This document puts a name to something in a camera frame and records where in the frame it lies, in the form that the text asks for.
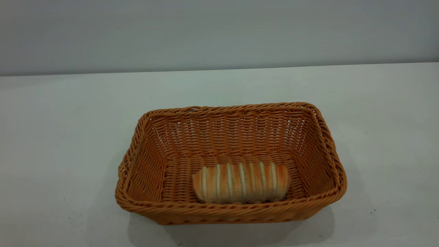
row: rectangular basket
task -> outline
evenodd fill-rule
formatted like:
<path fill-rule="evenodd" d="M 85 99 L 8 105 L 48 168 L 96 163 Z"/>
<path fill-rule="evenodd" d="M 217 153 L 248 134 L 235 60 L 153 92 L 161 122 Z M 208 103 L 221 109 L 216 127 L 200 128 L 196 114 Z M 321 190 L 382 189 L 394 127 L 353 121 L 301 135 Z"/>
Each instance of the rectangular basket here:
<path fill-rule="evenodd" d="M 286 165 L 282 201 L 200 203 L 191 175 L 218 163 Z M 119 166 L 123 209 L 161 225 L 303 220 L 339 200 L 347 181 L 320 111 L 303 102 L 155 110 L 137 124 Z"/>

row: table surface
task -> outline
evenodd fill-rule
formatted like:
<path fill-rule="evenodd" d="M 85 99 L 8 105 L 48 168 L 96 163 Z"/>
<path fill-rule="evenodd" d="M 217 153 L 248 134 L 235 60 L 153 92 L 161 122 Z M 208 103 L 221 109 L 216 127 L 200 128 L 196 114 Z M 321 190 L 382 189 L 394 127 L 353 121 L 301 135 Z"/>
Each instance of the table surface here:
<path fill-rule="evenodd" d="M 0 77 L 1 246 L 434 246 L 439 63 Z M 117 167 L 143 113 L 303 101 L 349 181 L 303 222 L 161 226 L 122 210 Z"/>

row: wicker basket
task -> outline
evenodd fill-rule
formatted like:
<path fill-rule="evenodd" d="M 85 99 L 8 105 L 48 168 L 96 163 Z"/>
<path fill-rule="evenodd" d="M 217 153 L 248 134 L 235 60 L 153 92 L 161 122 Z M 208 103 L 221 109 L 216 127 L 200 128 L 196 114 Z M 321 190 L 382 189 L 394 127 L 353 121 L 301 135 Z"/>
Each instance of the wicker basket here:
<path fill-rule="evenodd" d="M 191 174 L 218 163 L 273 161 L 291 187 L 278 202 L 200 203 Z M 303 220 L 339 200 L 346 175 L 320 111 L 302 102 L 188 107 L 144 114 L 119 167 L 117 203 L 162 225 Z"/>

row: bread loaf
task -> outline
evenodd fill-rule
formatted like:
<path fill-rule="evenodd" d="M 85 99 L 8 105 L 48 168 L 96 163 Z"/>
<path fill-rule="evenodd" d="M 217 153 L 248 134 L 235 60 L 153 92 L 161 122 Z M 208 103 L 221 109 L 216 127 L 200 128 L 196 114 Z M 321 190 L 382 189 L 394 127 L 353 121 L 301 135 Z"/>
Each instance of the bread loaf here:
<path fill-rule="evenodd" d="M 286 166 L 218 164 L 203 167 L 192 175 L 195 195 L 204 203 L 260 203 L 285 197 L 290 187 Z"/>

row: white backdrop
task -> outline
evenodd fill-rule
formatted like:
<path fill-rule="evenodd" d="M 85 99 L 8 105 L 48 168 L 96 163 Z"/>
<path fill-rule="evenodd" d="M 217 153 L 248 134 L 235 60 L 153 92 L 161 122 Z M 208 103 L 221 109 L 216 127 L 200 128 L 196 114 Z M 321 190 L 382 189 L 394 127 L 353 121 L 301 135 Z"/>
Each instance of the white backdrop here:
<path fill-rule="evenodd" d="M 437 0 L 2 0 L 0 75 L 439 61 Z"/>

